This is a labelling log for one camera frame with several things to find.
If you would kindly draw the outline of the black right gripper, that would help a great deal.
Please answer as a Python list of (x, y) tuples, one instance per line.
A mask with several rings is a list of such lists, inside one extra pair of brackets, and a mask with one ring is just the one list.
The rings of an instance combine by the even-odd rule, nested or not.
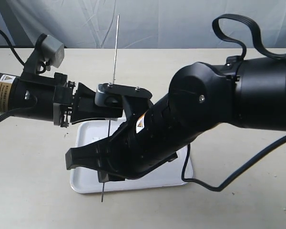
[(178, 137), (178, 122), (161, 116), (129, 117), (110, 138), (70, 148), (66, 169), (108, 170), (97, 172), (99, 183), (140, 179), (177, 159)]

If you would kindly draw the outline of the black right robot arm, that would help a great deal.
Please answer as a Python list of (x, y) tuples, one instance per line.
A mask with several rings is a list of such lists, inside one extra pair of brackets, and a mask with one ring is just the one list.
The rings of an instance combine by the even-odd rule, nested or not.
[[(195, 62), (181, 68), (168, 93), (153, 106), (138, 105), (111, 136), (69, 149), (66, 168), (104, 172), (111, 181), (139, 179), (175, 160), (179, 149), (222, 123), (286, 131), (286, 53), (230, 60), (221, 66)], [(226, 182), (284, 143), (286, 136), (259, 152)]]

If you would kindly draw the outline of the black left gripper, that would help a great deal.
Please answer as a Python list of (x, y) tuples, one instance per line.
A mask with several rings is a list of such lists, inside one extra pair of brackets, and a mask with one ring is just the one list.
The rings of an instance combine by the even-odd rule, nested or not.
[(75, 94), (74, 88), (75, 82), (62, 73), (55, 73), (53, 78), (22, 73), (13, 94), (13, 108), (18, 109), (14, 116), (49, 121), (60, 127), (69, 126), (71, 111), (72, 125), (122, 117), (123, 109), (94, 106), (96, 93), (83, 83), (78, 83)]

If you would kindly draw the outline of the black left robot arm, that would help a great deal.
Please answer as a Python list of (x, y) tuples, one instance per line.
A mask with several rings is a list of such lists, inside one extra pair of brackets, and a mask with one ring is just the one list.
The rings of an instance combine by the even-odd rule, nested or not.
[(0, 73), (0, 123), (21, 117), (68, 127), (100, 116), (94, 107), (94, 91), (82, 83), (68, 81), (55, 73), (46, 77), (31, 73), (21, 76)]

